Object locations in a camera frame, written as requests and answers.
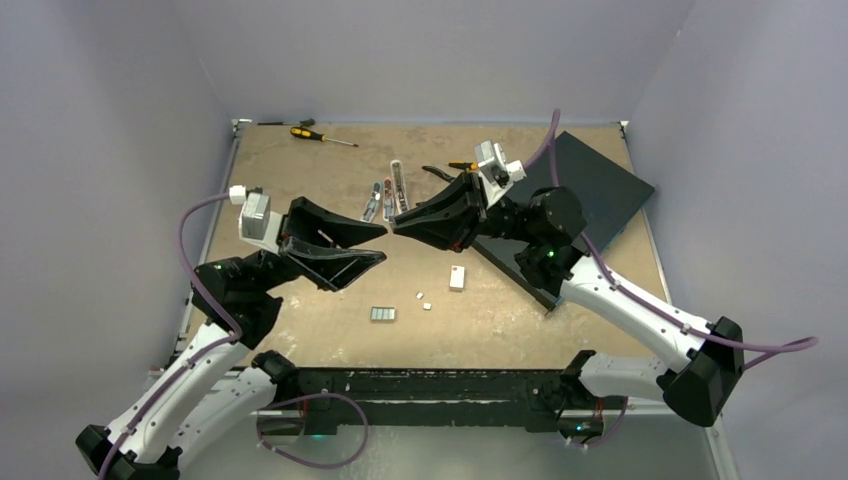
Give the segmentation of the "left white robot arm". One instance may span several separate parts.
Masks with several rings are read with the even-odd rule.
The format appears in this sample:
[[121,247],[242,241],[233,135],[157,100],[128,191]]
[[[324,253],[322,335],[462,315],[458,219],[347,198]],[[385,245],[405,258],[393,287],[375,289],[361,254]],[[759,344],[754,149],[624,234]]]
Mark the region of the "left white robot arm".
[[337,400],[299,383],[299,369],[276,351],[260,351],[283,301],[272,290],[305,278],[336,292],[385,256],[366,243],[381,225],[350,219],[299,197],[274,212],[260,189],[236,186],[214,196],[239,210],[245,257],[184,264],[193,306],[205,321],[182,353],[136,402],[107,425],[90,425],[76,445],[99,479],[177,479],[193,458],[242,418],[296,408],[305,424]]

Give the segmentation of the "silver stapler magazine tray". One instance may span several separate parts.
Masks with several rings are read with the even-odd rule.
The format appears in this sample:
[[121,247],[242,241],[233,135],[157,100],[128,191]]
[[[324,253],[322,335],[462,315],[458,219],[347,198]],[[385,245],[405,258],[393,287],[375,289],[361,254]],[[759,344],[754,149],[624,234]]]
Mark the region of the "silver stapler magazine tray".
[[366,223],[371,223],[378,212],[378,209],[381,205],[381,196],[382,196],[382,183],[375,182],[372,186],[370,197],[366,202],[364,211],[360,217],[360,220]]

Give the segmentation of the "red silver stapler insert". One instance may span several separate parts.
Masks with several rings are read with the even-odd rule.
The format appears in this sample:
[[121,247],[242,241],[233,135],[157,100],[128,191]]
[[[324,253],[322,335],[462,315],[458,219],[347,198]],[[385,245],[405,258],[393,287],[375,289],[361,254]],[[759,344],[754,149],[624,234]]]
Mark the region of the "red silver stapler insert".
[[383,219],[389,222],[395,215],[395,195],[393,182],[390,178],[383,181]]

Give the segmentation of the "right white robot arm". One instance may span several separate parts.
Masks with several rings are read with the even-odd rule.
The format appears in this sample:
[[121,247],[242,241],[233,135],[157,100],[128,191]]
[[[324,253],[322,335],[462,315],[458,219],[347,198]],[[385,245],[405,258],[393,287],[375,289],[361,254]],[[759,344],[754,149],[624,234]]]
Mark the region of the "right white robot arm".
[[680,310],[604,266],[584,234],[580,200],[567,187],[541,188],[515,202],[497,183],[462,173],[390,224],[395,234],[444,251],[461,252],[479,236],[520,241],[525,247],[515,261],[530,285],[595,312],[652,352],[577,357],[561,381],[573,406],[597,397],[642,398],[711,427],[744,373],[741,326]]

